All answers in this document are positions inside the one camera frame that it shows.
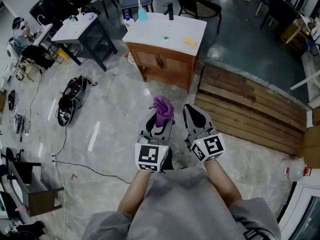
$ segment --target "sink cabinet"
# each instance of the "sink cabinet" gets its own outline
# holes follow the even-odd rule
[[[198,55],[140,43],[126,44],[144,81],[154,79],[189,91]]]

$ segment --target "wooden steps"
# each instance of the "wooden steps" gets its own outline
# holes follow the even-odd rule
[[[219,132],[294,156],[300,150],[306,111],[242,76],[206,64],[194,104]]]

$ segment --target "purple cloth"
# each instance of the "purple cloth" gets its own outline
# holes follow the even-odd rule
[[[174,120],[174,106],[164,96],[156,96],[153,98],[153,106],[156,108],[156,121],[155,127],[163,127],[167,120],[172,119],[172,125],[176,122]]]

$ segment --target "large plastic water bottle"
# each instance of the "large plastic water bottle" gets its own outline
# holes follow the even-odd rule
[[[278,175],[281,179],[293,182],[300,181],[304,176],[311,172],[307,168],[303,158],[301,159],[285,159],[280,163]]]

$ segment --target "cabinet door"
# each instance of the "cabinet door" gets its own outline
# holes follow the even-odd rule
[[[159,55],[156,50],[149,49],[148,45],[129,45],[135,63],[138,66],[161,70]]]
[[[189,79],[192,74],[193,56],[181,52],[169,51],[159,53],[160,63],[164,71],[176,73]]]

